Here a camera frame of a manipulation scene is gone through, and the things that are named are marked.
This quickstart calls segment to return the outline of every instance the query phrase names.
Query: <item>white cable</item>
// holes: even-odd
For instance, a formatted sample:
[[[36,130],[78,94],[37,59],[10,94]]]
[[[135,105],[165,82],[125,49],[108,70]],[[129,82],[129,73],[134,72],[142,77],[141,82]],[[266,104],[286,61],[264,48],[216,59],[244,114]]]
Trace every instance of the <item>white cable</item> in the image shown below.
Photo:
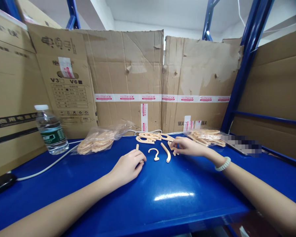
[[[136,133],[144,133],[143,131],[134,131],[134,130],[128,130],[128,131],[131,131],[131,132],[134,132],[134,136],[136,136]],[[158,130],[155,130],[155,131],[152,131],[152,132],[149,132],[149,133],[156,133],[156,132],[160,132],[162,133],[162,130],[158,129]],[[171,135],[171,134],[180,134],[182,132],[174,132],[174,133],[168,133],[168,135]],[[73,143],[79,143],[81,141],[76,141],[76,142],[71,142],[69,144],[73,144]],[[35,176],[38,176],[40,175],[41,173],[44,173],[46,170],[50,169],[51,167],[53,167],[56,163],[58,163],[61,159],[63,159],[66,155],[68,155],[74,148],[76,148],[78,145],[74,146],[73,148],[71,148],[69,151],[67,151],[62,157],[60,157],[58,160],[56,160],[54,163],[52,163],[50,166],[46,167],[45,169],[43,169],[42,171],[36,173],[36,174],[33,174],[33,175],[30,175],[30,176],[26,176],[26,177],[23,177],[23,178],[18,178],[17,181],[23,181],[23,180],[26,180],[26,179],[29,179],[29,178],[33,178]]]
[[[284,27],[284,28],[278,29],[278,30],[263,31],[263,33],[274,32],[274,31],[279,31],[279,30],[282,30],[282,29],[286,29],[286,28],[288,28],[288,27],[291,27],[291,26],[293,26],[293,25],[296,25],[296,23],[295,23],[295,24],[292,24],[292,25],[290,25],[290,26],[287,26],[287,27]]]
[[[73,148],[71,148],[69,151],[67,151],[61,158],[59,158],[58,160],[56,160],[54,163],[52,163],[50,166],[46,167],[45,169],[43,169],[42,171],[36,173],[36,174],[33,174],[33,175],[30,175],[30,176],[26,176],[24,178],[18,178],[17,181],[22,181],[22,180],[26,180],[26,179],[29,179],[29,178],[33,178],[37,175],[40,175],[41,173],[44,173],[46,170],[50,169],[52,166],[54,166],[56,163],[58,163],[62,158],[64,158],[67,154],[69,154],[74,148],[76,148],[78,145],[74,146]]]
[[[76,142],[71,142],[71,143],[68,143],[68,144],[74,144],[74,143],[77,143],[77,142],[82,142],[83,140],[81,141],[76,141]]]
[[[241,19],[241,21],[242,21],[242,24],[244,25],[244,27],[246,27],[246,24],[244,23],[244,21],[243,21],[241,15],[240,15],[240,3],[239,3],[239,0],[238,0],[238,12],[239,12],[239,17],[240,17],[240,19]]]
[[[157,133],[157,131],[160,131],[160,133],[162,133],[162,130],[158,129],[152,132],[143,132],[143,131],[134,131],[134,130],[128,130],[128,132],[134,132],[134,135],[130,135],[130,136],[123,136],[123,137],[132,137],[132,136],[136,136],[136,133]]]

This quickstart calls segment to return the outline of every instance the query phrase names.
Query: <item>hand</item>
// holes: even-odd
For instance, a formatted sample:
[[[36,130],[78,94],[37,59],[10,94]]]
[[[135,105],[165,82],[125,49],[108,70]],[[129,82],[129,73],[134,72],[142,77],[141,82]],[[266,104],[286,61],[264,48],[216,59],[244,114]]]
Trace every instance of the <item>hand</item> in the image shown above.
[[[147,158],[141,151],[132,150],[119,158],[108,175],[121,187],[138,176],[144,165],[144,163],[140,163],[141,160],[147,161]]]
[[[171,143],[170,147],[174,147],[175,153],[177,154],[191,156],[208,157],[209,153],[212,151],[212,149],[184,137],[176,137],[175,140]]]

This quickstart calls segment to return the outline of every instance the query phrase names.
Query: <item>green bottle label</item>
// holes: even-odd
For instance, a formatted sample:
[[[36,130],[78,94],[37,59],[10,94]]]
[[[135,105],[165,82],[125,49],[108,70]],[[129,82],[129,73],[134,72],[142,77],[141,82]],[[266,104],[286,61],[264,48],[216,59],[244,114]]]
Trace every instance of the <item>green bottle label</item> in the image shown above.
[[[55,144],[66,139],[62,128],[53,132],[43,132],[41,135],[46,145]]]

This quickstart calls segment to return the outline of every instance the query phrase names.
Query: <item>clear plastic bag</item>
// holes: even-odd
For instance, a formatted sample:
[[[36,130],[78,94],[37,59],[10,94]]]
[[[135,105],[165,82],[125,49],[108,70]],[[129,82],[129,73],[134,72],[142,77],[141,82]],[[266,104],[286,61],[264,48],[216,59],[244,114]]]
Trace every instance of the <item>clear plastic bag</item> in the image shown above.
[[[114,141],[119,140],[134,124],[130,121],[111,125],[109,127],[93,127],[87,137],[73,150],[72,155],[89,155],[99,151],[109,150]]]
[[[222,136],[226,136],[227,134],[215,128],[202,127],[193,129],[184,132],[184,135],[204,146],[226,146],[226,142],[222,139]]]

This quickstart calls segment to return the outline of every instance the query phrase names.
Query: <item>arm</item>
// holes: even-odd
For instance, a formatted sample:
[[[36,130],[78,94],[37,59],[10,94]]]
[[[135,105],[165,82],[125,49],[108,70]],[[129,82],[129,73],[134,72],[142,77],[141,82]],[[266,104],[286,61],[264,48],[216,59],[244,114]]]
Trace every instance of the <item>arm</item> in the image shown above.
[[[130,151],[102,178],[15,222],[0,236],[60,236],[97,201],[135,179],[144,165],[141,160],[147,161],[141,151]]]
[[[175,153],[204,156],[216,167],[226,158],[216,151],[182,137],[176,137],[171,146]],[[231,162],[223,174],[249,199],[257,210],[284,236],[296,236],[296,203]]]

